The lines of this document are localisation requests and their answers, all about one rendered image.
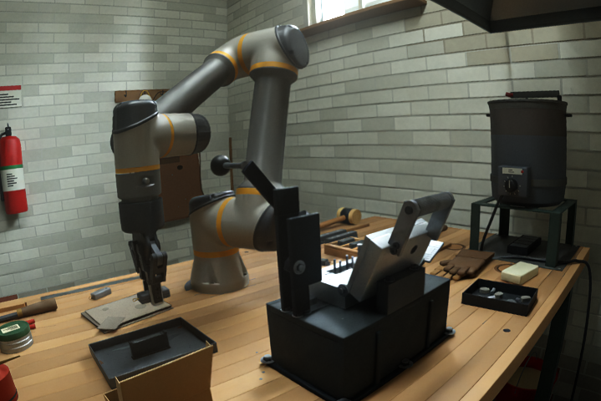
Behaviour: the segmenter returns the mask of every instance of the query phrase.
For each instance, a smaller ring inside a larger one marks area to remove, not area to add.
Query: wooden mallet
[[[338,217],[320,223],[320,230],[322,230],[324,227],[329,227],[332,224],[340,223],[341,221],[345,224],[358,224],[362,219],[362,215],[358,209],[351,209],[347,207],[341,207],[338,209],[336,215]]]

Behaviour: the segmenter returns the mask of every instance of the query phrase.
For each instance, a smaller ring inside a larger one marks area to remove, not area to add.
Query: red and white sign
[[[22,107],[22,86],[0,86],[0,109]]]

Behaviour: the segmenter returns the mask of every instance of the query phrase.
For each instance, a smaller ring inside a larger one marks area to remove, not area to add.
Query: wooden workbench
[[[360,229],[360,235],[394,224],[393,220],[379,217],[366,221],[370,226]],[[469,238],[469,231],[451,228],[442,234],[441,241],[467,246]],[[427,264],[426,271],[432,272],[439,266],[438,261],[455,253],[457,251],[439,252],[434,261]],[[166,285],[171,297],[167,301],[173,308],[115,333],[102,334],[80,313],[138,292],[140,281],[115,284],[111,286],[113,294],[98,301],[90,301],[89,292],[56,298],[57,312],[35,317],[35,344],[21,353],[21,358],[8,364],[19,399],[102,401],[102,394],[110,389],[91,358],[88,345],[174,317],[185,318],[217,341],[219,351],[213,358],[211,376],[215,401],[319,399],[280,373],[260,365],[260,357],[269,352],[265,304],[279,298],[278,267],[275,252],[242,250],[241,254],[251,277],[248,288],[220,296],[185,292],[191,261],[169,266]],[[587,259],[588,254],[589,249],[581,247],[575,257]],[[493,269],[497,263],[493,261],[483,269],[480,277],[498,280],[499,274]],[[367,399],[493,400],[553,319],[582,268],[571,265],[564,272],[542,269],[526,284],[539,289],[538,303],[528,317],[462,305],[461,294],[473,280],[452,282],[447,324],[456,329],[456,335]],[[30,303],[39,298],[23,300]]]

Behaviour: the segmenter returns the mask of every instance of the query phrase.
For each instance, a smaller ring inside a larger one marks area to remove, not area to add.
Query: window
[[[309,0],[309,25],[390,0]]]

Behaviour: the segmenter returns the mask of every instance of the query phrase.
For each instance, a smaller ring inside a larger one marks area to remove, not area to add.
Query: brown glove
[[[452,276],[452,280],[461,280],[464,277],[475,277],[493,257],[494,252],[463,250],[454,259],[441,261],[441,266]]]

